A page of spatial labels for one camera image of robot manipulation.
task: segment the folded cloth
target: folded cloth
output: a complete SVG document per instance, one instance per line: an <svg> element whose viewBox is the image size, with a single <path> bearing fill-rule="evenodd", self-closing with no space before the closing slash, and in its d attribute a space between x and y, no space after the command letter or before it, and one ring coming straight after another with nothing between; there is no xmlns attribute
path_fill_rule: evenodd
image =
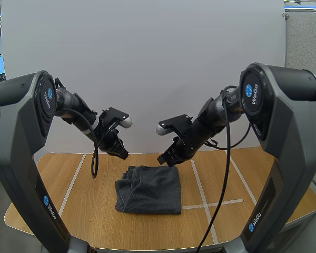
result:
<svg viewBox="0 0 316 253"><path fill-rule="evenodd" d="M116 181L116 210L130 213L180 214L181 187L177 167L129 166Z"/></svg>

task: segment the white wall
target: white wall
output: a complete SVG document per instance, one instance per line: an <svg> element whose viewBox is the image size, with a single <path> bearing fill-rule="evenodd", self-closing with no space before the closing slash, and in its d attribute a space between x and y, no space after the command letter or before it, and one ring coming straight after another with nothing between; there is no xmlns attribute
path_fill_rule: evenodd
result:
<svg viewBox="0 0 316 253"><path fill-rule="evenodd" d="M282 12L282 0L61 0L55 5L6 0L6 76L45 69L91 109L112 106L129 113L134 124L121 129L120 137L130 153L160 152L172 143L172 136L156 135L160 120L196 116L209 97L238 85L251 62L284 65ZM246 119L234 123L232 141L246 128ZM225 146L225 133L217 140ZM243 145L258 145L254 134ZM42 152L92 150L77 129L54 119Z"/></svg>

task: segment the black wire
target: black wire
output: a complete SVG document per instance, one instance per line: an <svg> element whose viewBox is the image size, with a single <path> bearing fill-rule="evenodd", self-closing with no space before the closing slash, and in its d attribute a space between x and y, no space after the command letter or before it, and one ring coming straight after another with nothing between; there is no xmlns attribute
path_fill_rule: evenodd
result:
<svg viewBox="0 0 316 253"><path fill-rule="evenodd" d="M235 148L237 145L239 145L247 137L247 135L248 135L250 130L251 130L251 125L249 124L248 128L247 128L247 131L244 134L244 136L241 138L240 141L238 141L236 144L232 145L231 148ZM220 147L218 147L217 146L218 143L216 141L212 140L212 138L211 138L211 141L214 142L214 144L210 143L209 141L206 141L205 145L208 146L208 147L219 149L219 150L227 150L227 148L220 148Z"/></svg>
<svg viewBox="0 0 316 253"><path fill-rule="evenodd" d="M98 145L97 145L97 139L96 139L96 136L95 136L95 133L94 133L94 130L93 130L93 127L91 126L91 124L89 123L89 121L87 120L87 118L75 111L75 110L72 110L72 109L60 109L60 111L67 111L67 112L71 112L77 116L79 116L82 120L85 121L85 123L87 124L87 126L89 127L89 130L90 130L90 133L91 133L91 136L93 138L93 142L94 142L94 154L97 154L98 153ZM94 161L95 161L95 156L93 155L93 158L92 158L92 161L91 161L91 176L93 178L96 178L97 176L97 172L98 172L98 156L96 155L96 164L95 164L95 172L94 172Z"/></svg>
<svg viewBox="0 0 316 253"><path fill-rule="evenodd" d="M224 89L224 92L223 92L223 100L225 100L225 93L227 91L227 89L229 89L230 86L226 87ZM219 203L215 209L215 212L213 214L213 217L210 221L210 224L207 228L207 231L204 235L204 238L201 240L198 248L196 249L196 252L195 253L198 253L201 246L203 245L207 235L209 234L210 230L211 230L211 227L213 225L213 222L214 222L214 219L216 217L216 214L218 213L220 207L221 207L221 204L222 204L222 201L223 201L223 196L225 195L225 191L226 191L226 186L227 186L227 180L228 180L228 174L229 174L229 171L230 171L230 158L231 158L231 130L230 130L230 123L228 121L228 112L227 112L227 106L226 106L226 101L223 101L223 108L225 110L225 117L226 117L226 132L227 132L227 156L226 156L226 171L225 171L225 177L223 179L223 185L222 185L222 190L221 190L221 195L220 195L220 199L219 199Z"/></svg>
<svg viewBox="0 0 316 253"><path fill-rule="evenodd" d="M107 132L101 137L100 141L98 142L97 147L99 147L99 146L101 145L101 143L102 143L102 141L104 140L104 138L105 138L112 130L114 130L119 124L120 124L119 122L116 122L116 123L114 123L114 124L107 130ZM92 158L92 161L91 161L91 163L92 163L91 166L92 166L92 167L94 166L95 156L98 157L98 156L96 155L97 153L98 153L98 150L97 150L97 152L96 152L96 150L95 150L94 153L93 153L93 158Z"/></svg>

